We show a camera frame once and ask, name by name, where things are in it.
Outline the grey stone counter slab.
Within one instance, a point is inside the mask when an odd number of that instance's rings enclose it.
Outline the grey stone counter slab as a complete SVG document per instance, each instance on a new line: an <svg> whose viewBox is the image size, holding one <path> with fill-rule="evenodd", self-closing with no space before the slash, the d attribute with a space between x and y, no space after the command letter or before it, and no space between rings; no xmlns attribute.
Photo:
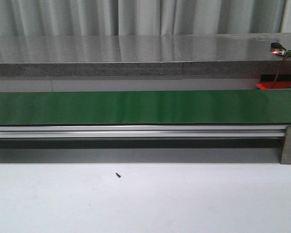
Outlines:
<svg viewBox="0 0 291 233"><path fill-rule="evenodd" d="M0 36L0 76L291 74L291 33Z"/></svg>

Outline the green conveyor belt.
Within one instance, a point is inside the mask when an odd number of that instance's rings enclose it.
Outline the green conveyor belt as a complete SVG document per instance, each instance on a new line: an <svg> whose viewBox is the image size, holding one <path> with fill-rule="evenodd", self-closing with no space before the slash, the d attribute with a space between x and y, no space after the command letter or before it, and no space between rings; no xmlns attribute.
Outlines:
<svg viewBox="0 0 291 233"><path fill-rule="evenodd" d="M0 125L291 124L291 90L0 92Z"/></svg>

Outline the red plastic tray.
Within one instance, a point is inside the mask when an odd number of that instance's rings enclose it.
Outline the red plastic tray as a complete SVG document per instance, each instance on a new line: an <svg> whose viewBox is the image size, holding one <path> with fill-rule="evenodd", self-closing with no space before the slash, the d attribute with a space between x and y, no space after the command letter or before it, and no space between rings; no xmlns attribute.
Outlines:
<svg viewBox="0 0 291 233"><path fill-rule="evenodd" d="M273 85L273 82L259 82L256 84L256 87L261 90L265 89L291 89L291 81L281 81L276 82Z"/></svg>

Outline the small sensor circuit board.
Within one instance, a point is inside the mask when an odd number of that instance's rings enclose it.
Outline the small sensor circuit board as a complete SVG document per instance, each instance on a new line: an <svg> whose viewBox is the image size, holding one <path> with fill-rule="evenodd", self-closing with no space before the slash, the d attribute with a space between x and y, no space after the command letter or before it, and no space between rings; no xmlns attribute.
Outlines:
<svg viewBox="0 0 291 233"><path fill-rule="evenodd" d="M279 56L291 56L291 50L287 50L280 43L273 42L270 45L270 52Z"/></svg>

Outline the white pleated curtain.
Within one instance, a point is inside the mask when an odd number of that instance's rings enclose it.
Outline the white pleated curtain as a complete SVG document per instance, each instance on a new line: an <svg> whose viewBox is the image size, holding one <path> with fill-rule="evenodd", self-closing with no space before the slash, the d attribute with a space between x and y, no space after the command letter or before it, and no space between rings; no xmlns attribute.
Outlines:
<svg viewBox="0 0 291 233"><path fill-rule="evenodd" d="M291 33L291 0L0 0L0 36Z"/></svg>

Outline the aluminium conveyor frame rail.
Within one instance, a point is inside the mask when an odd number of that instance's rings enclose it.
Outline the aluminium conveyor frame rail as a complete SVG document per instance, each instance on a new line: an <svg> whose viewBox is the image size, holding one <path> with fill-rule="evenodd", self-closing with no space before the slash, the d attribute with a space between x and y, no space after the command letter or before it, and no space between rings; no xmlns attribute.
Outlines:
<svg viewBox="0 0 291 233"><path fill-rule="evenodd" d="M0 139L284 137L287 125L0 126Z"/></svg>

